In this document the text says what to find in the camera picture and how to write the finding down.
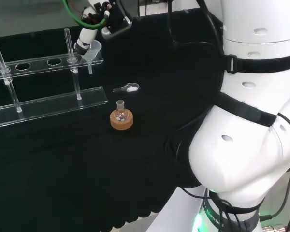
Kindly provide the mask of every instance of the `acrylic test tube rack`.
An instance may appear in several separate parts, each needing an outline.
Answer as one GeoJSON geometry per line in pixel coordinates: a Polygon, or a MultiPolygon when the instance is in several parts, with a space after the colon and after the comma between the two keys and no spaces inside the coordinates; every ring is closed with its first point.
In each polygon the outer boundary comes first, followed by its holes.
{"type": "Polygon", "coordinates": [[[65,28],[64,33],[67,54],[5,63],[0,51],[0,80],[4,80],[13,100],[11,105],[0,106],[0,127],[107,103],[103,87],[80,90],[78,82],[78,67],[88,66],[89,73],[92,74],[91,66],[103,62],[100,53],[101,44],[94,41],[86,55],[81,56],[73,51],[70,30],[65,28]],[[13,86],[14,77],[62,69],[70,69],[75,92],[31,101],[18,101],[13,86]]]}

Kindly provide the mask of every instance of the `black cloth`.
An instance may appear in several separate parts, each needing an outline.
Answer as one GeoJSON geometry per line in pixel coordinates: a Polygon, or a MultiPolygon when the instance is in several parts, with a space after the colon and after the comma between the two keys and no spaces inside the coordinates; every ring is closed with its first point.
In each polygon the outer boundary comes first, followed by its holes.
{"type": "MultiPolygon", "coordinates": [[[[212,42],[199,10],[174,13],[182,42],[212,42]]],[[[81,30],[72,27],[75,41],[81,30]]],[[[208,45],[169,47],[165,14],[142,18],[102,42],[104,63],[79,69],[81,89],[103,86],[102,106],[0,128],[0,232],[107,232],[159,212],[178,185],[194,185],[189,169],[162,149],[166,135],[209,105],[219,57],[208,45]],[[115,95],[125,83],[137,94],[115,95]],[[110,126],[116,100],[133,112],[130,132],[110,126]]],[[[5,60],[66,53],[63,29],[0,38],[5,60]]],[[[19,100],[73,91],[69,70],[13,80],[19,100]]],[[[0,81],[0,105],[11,104],[0,81]]]]}

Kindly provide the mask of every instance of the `black strap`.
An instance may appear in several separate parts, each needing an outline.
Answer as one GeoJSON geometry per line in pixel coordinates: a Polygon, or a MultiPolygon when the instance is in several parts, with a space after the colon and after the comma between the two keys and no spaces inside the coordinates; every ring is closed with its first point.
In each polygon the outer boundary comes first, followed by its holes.
{"type": "Polygon", "coordinates": [[[222,92],[218,94],[215,105],[231,114],[266,127],[270,127],[276,120],[276,115],[247,105],[222,92]]]}
{"type": "MultiPolygon", "coordinates": [[[[219,196],[212,191],[209,191],[209,196],[213,198],[219,198],[219,196]]],[[[228,213],[228,214],[248,214],[248,213],[254,212],[260,208],[263,201],[264,199],[262,200],[260,204],[252,208],[238,208],[238,207],[232,207],[227,204],[224,204],[222,201],[219,201],[219,200],[213,200],[213,202],[219,209],[221,209],[223,212],[228,213]]]]}
{"type": "Polygon", "coordinates": [[[290,69],[290,56],[276,59],[238,59],[236,55],[224,55],[224,69],[235,73],[277,73],[290,69]]]}

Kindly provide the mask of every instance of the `green led light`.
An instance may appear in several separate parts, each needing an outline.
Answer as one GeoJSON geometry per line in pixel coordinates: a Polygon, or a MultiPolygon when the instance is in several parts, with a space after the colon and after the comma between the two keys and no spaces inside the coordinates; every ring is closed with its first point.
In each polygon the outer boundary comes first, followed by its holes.
{"type": "Polygon", "coordinates": [[[201,214],[197,214],[194,219],[192,232],[201,232],[202,231],[202,217],[201,214]]]}

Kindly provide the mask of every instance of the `hole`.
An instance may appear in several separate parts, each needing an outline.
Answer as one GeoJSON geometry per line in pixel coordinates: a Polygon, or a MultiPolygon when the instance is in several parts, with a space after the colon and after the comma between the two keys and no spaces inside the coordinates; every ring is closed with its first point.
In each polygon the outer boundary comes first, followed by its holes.
{"type": "Polygon", "coordinates": [[[287,132],[286,128],[283,125],[280,125],[282,131],[287,132]]]}
{"type": "Polygon", "coordinates": [[[257,28],[253,30],[253,33],[255,35],[266,35],[267,34],[267,29],[266,28],[257,28]]]}
{"type": "Polygon", "coordinates": [[[233,138],[231,138],[230,136],[227,136],[227,135],[224,134],[221,137],[226,142],[233,142],[233,138]]]}
{"type": "Polygon", "coordinates": [[[259,52],[248,52],[247,56],[250,58],[258,58],[260,56],[259,52]]]}
{"type": "Polygon", "coordinates": [[[254,88],[256,87],[256,84],[250,81],[245,81],[242,83],[242,86],[246,87],[246,88],[254,88]]]}
{"type": "Polygon", "coordinates": [[[24,70],[27,70],[28,68],[30,68],[30,66],[31,66],[31,64],[29,64],[29,63],[17,64],[16,69],[20,70],[20,71],[24,71],[24,70]]]}
{"type": "Polygon", "coordinates": [[[57,58],[57,59],[50,59],[47,61],[47,63],[51,66],[55,66],[55,65],[59,65],[61,63],[61,59],[57,58]]]}

